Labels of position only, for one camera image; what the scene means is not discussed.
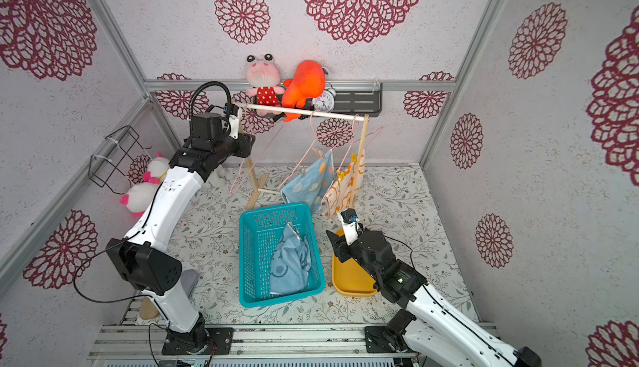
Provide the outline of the light blue towel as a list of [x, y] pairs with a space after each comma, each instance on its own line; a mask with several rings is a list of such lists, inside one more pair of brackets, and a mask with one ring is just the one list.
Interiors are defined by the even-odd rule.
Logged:
[[271, 261], [271, 295], [292, 295], [306, 289], [311, 271], [308, 242], [288, 223]]

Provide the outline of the blue spotted towel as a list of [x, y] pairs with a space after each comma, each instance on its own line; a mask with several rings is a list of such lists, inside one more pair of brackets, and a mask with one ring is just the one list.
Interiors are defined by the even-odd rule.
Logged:
[[284, 203], [304, 203], [311, 213], [316, 213], [334, 180], [333, 152], [328, 150], [301, 174], [287, 182], [281, 194]]

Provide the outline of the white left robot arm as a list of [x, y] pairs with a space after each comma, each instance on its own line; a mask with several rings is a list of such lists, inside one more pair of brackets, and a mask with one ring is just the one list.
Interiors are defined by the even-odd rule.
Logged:
[[181, 283], [182, 264], [166, 253], [173, 231], [191, 198], [229, 157], [251, 155], [255, 137], [240, 132], [241, 118], [217, 113], [194, 117], [191, 136], [169, 161], [151, 205], [122, 240], [106, 253], [123, 280], [152, 299], [174, 334], [199, 332], [203, 324]]

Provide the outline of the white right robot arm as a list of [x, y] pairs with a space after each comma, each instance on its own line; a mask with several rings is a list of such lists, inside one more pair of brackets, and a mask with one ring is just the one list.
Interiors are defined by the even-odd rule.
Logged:
[[386, 325], [383, 340], [401, 340], [409, 350], [442, 366], [540, 366], [532, 349], [516, 349], [461, 313], [424, 275], [397, 258], [379, 230], [358, 228], [358, 238], [326, 232], [334, 256], [354, 260], [373, 280], [374, 288], [401, 311]]

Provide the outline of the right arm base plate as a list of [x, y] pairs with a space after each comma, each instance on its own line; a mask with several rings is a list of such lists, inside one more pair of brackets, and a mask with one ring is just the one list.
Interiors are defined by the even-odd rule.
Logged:
[[388, 325], [369, 325], [364, 327], [364, 342], [369, 354], [409, 353], [413, 350], [404, 340], [406, 330], [399, 330]]

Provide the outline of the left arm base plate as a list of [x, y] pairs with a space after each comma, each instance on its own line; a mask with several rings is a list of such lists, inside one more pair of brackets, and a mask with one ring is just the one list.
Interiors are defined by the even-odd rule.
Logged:
[[205, 328], [197, 326], [191, 333], [166, 331], [162, 355], [228, 355], [235, 330], [233, 328]]

